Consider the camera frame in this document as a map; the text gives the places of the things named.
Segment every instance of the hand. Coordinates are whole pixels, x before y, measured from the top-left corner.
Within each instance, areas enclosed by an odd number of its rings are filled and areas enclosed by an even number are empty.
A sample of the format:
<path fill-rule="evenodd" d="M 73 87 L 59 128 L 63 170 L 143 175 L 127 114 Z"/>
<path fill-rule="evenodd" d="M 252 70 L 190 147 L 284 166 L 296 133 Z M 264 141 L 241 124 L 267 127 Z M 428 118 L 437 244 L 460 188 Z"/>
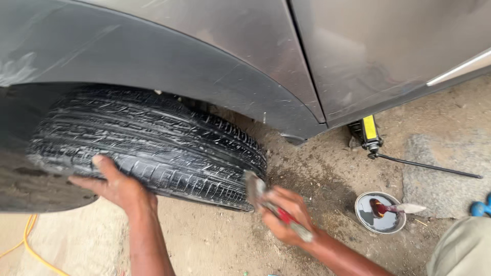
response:
<path fill-rule="evenodd" d="M 312 232 L 315 238 L 316 228 L 310 220 L 303 198 L 298 193 L 275 186 L 264 195 L 262 200 L 270 201 L 290 213 L 300 224 Z M 280 221 L 268 208 L 260 207 L 259 211 L 262 213 L 264 224 L 280 241 L 294 246 L 305 244 L 295 231 Z"/>
<path fill-rule="evenodd" d="M 104 155 L 96 155 L 92 158 L 92 162 L 106 180 L 76 175 L 68 177 L 68 180 L 82 188 L 92 190 L 94 193 L 118 205 L 123 208 L 126 214 L 142 206 L 150 207 L 153 211 L 157 210 L 157 198 L 155 195 L 147 191 L 136 179 L 120 172 L 111 158 Z"/>

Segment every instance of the tire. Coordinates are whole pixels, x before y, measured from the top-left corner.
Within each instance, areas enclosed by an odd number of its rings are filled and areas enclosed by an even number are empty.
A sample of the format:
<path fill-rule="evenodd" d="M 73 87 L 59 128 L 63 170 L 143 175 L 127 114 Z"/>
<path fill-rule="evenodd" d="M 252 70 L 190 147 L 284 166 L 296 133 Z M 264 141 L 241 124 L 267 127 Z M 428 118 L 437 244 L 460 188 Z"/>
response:
<path fill-rule="evenodd" d="M 102 178 L 97 153 L 156 194 L 251 211 L 243 171 L 263 178 L 257 142 L 229 122 L 190 110 L 171 95 L 126 88 L 79 88 L 53 106 L 27 148 L 42 169 Z"/>

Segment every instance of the red brush handle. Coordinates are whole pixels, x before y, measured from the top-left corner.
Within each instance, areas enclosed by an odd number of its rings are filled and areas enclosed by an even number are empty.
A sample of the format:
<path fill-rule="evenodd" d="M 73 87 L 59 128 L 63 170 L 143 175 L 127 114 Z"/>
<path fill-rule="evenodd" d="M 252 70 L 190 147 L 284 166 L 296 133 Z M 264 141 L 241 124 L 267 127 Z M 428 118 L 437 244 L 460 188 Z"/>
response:
<path fill-rule="evenodd" d="M 270 209 L 271 212 L 273 212 L 282 222 L 294 230 L 302 240 L 308 243 L 312 241 L 312 233 L 305 229 L 305 227 L 303 227 L 300 222 L 290 215 L 290 213 L 270 202 L 264 202 L 263 205 Z"/>
<path fill-rule="evenodd" d="M 290 222 L 294 221 L 297 224 L 300 224 L 294 217 L 292 217 L 292 215 L 290 215 L 290 213 L 283 210 L 282 208 L 277 207 L 276 211 L 278 212 L 278 218 L 282 220 L 284 223 L 290 225 Z"/>

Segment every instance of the paintbrush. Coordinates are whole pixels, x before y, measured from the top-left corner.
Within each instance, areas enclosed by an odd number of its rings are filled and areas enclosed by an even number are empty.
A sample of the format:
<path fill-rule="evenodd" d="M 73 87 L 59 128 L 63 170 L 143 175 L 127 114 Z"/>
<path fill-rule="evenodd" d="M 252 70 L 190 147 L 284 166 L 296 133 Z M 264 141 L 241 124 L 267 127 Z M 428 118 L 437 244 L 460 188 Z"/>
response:
<path fill-rule="evenodd" d="M 244 177 L 247 199 L 255 209 L 259 206 L 268 208 L 279 220 L 295 231 L 303 241 L 308 243 L 312 241 L 312 233 L 301 225 L 290 213 L 269 201 L 262 200 L 262 196 L 266 191 L 266 184 L 261 178 L 250 170 L 245 171 Z"/>
<path fill-rule="evenodd" d="M 426 210 L 426 207 L 412 204 L 412 203 L 401 203 L 386 206 L 382 204 L 378 199 L 370 199 L 370 207 L 372 207 L 372 213 L 376 218 L 383 218 L 386 212 L 413 214 Z"/>

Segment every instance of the metal rod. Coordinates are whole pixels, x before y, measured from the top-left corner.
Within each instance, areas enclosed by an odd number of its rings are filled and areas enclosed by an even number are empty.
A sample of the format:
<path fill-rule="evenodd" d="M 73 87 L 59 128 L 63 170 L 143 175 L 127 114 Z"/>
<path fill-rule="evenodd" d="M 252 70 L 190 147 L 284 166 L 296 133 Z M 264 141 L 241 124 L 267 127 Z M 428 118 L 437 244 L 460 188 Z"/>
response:
<path fill-rule="evenodd" d="M 395 161 L 395 162 L 399 162 L 399 163 L 408 164 L 408 165 L 414 165 L 414 166 L 425 167 L 425 168 L 432 168 L 432 169 L 436 169 L 436 170 L 446 171 L 446 172 L 450 172 L 450 173 L 456 173 L 456 174 L 460 174 L 460 175 L 464 175 L 464 176 L 469 176 L 469 177 L 474 177 L 474 178 L 483 178 L 482 175 L 477 175 L 477 174 L 467 173 L 467 172 L 463 172 L 463 171 L 452 170 L 452 169 L 449 169 L 449 168 L 442 168 L 442 167 L 436 167 L 436 166 L 431 166 L 431 165 L 426 165 L 426 164 L 420 164 L 420 163 L 416 163 L 416 162 L 401 160 L 401 159 L 393 158 L 393 157 L 390 157 L 390 156 L 387 156 L 387 155 L 383 155 L 383 154 L 380 154 L 380 153 L 376 153 L 375 156 L 376 157 L 382 157 L 382 158 L 385 158 L 385 159 L 389 159 L 389 160 L 392 160 L 392 161 Z"/>

